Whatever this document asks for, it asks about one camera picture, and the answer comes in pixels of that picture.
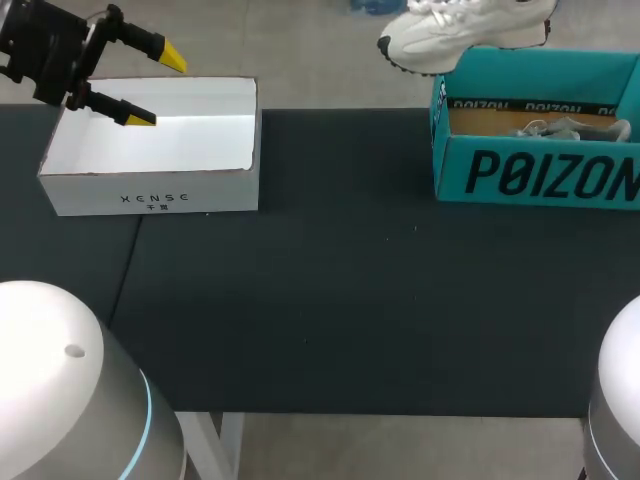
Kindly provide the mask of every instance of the cardboard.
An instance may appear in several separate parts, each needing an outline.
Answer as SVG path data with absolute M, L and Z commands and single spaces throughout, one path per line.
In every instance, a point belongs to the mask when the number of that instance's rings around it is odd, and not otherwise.
M 139 78 L 93 88 L 154 112 L 122 127 L 64 110 L 39 178 L 58 215 L 256 210 L 260 115 L 250 78 Z
M 629 120 L 640 141 L 638 55 L 472 49 L 434 85 L 438 199 L 640 209 L 640 144 L 513 138 L 530 121 Z

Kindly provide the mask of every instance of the table leg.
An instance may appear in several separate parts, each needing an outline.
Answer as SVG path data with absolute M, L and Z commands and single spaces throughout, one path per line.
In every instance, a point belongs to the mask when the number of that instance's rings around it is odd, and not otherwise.
M 225 413 L 220 436 L 209 413 L 177 412 L 176 415 L 200 479 L 237 480 L 244 414 Z

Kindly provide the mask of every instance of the black table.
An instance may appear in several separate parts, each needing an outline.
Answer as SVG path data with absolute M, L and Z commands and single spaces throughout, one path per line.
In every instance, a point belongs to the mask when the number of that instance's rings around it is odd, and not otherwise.
M 58 218 L 36 178 L 58 109 L 0 109 L 0 281 L 65 288 L 102 319 L 113 314 L 139 217 Z
M 586 412 L 638 215 L 438 203 L 424 110 L 266 112 L 261 174 L 142 222 L 111 327 L 174 408 Z

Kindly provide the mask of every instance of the sneaker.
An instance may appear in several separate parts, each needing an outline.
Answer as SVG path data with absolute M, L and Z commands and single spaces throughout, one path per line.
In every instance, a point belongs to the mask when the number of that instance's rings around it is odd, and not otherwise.
M 627 120 L 618 120 L 608 128 L 601 128 L 564 117 L 550 125 L 544 120 L 534 120 L 522 130 L 512 132 L 511 136 L 591 142 L 628 142 L 631 139 L 631 124 Z
M 554 134 L 562 130 L 570 130 L 580 135 L 580 140 L 590 142 L 628 142 L 631 140 L 631 124 L 626 120 L 618 120 L 609 128 L 594 127 L 564 117 L 549 125 L 548 132 Z
M 475 45 L 544 45 L 558 0 L 409 0 L 409 11 L 382 32 L 378 48 L 403 71 L 452 72 Z
M 571 130 L 558 130 L 550 133 L 549 125 L 544 120 L 534 120 L 522 130 L 514 130 L 511 137 L 545 138 L 547 140 L 580 140 L 580 134 Z

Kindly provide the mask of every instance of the white cardboard box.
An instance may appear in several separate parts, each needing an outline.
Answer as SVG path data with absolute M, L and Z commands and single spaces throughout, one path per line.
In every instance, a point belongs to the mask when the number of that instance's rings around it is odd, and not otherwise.
M 136 78 L 93 90 L 155 113 L 122 127 L 64 110 L 38 176 L 58 215 L 257 210 L 260 115 L 251 78 Z

